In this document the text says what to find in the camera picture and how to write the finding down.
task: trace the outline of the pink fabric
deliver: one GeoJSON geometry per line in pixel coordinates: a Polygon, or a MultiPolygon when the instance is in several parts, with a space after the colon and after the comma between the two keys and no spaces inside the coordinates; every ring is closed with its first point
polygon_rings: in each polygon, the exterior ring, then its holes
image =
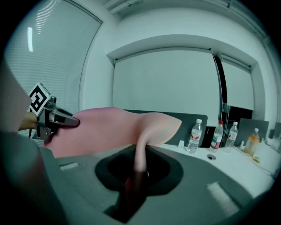
{"type": "Polygon", "coordinates": [[[80,120],[75,128],[61,127],[43,147],[56,158],[101,152],[136,144],[137,171],[146,169],[145,146],[161,145],[177,132],[181,121],[158,112],[135,114],[118,108],[87,109],[74,115],[80,120]]]}

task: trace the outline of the fluorescent light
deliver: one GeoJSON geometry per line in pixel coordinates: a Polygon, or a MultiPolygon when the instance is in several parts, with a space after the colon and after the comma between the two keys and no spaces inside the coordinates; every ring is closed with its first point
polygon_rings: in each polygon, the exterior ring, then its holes
{"type": "Polygon", "coordinates": [[[32,46],[32,27],[27,28],[27,44],[28,44],[28,50],[30,52],[33,52],[33,46],[32,46]]]}

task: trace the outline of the plastic bottle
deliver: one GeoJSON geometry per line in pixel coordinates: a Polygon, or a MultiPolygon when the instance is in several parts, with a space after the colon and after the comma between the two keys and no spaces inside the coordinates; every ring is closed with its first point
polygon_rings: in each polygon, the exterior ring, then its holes
{"type": "Polygon", "coordinates": [[[196,124],[192,128],[187,151],[189,153],[195,153],[196,149],[198,148],[199,141],[202,135],[202,126],[201,126],[202,120],[197,119],[196,124]]]}
{"type": "Polygon", "coordinates": [[[259,129],[258,128],[255,128],[255,132],[252,133],[248,140],[247,140],[247,144],[244,148],[244,152],[249,154],[250,156],[253,156],[255,151],[256,151],[256,148],[259,144],[259,129]]]}
{"type": "Polygon", "coordinates": [[[223,121],[219,121],[218,126],[215,129],[214,136],[211,142],[210,151],[216,152],[220,146],[221,139],[223,137],[223,121]]]}
{"type": "Polygon", "coordinates": [[[237,122],[233,122],[233,126],[229,131],[227,142],[225,143],[224,146],[225,148],[227,148],[224,150],[225,152],[230,152],[230,147],[233,147],[234,145],[238,133],[237,124],[238,124],[237,122]]]}

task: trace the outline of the orange beverage bottle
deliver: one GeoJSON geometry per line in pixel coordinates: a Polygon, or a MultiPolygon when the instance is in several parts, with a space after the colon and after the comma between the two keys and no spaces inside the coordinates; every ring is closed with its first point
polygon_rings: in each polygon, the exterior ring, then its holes
{"type": "Polygon", "coordinates": [[[256,151],[256,148],[259,144],[259,129],[258,128],[255,128],[255,132],[252,133],[248,140],[247,140],[247,144],[244,148],[244,152],[249,154],[250,156],[253,156],[255,151],[256,151]]]}

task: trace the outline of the white roller blind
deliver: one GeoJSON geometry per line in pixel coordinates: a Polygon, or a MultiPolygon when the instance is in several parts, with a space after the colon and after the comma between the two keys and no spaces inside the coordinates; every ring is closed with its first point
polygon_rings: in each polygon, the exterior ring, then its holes
{"type": "Polygon", "coordinates": [[[122,109],[208,116],[216,126],[219,83],[211,53],[163,49],[118,60],[113,105],[122,109]]]}
{"type": "Polygon", "coordinates": [[[227,104],[254,110],[254,92],[251,74],[245,69],[222,62],[227,84],[227,104]]]}
{"type": "Polygon", "coordinates": [[[76,113],[83,64],[100,25],[69,2],[43,1],[17,27],[4,57],[26,93],[43,83],[58,106],[76,113]]]}

